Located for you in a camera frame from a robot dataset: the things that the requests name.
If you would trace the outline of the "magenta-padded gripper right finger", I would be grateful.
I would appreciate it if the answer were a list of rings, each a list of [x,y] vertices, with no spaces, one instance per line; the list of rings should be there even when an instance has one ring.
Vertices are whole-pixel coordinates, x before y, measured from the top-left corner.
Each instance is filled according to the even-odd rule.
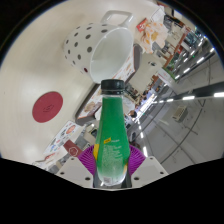
[[[130,147],[128,174],[132,188],[140,188],[168,175],[154,156],[146,157],[139,149]]]

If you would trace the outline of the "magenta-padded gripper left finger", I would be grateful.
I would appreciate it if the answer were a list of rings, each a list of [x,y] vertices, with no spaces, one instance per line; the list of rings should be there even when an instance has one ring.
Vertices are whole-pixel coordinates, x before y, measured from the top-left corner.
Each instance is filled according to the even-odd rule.
[[[90,146],[78,157],[70,157],[57,172],[57,176],[81,187],[92,187],[96,170],[93,146]]]

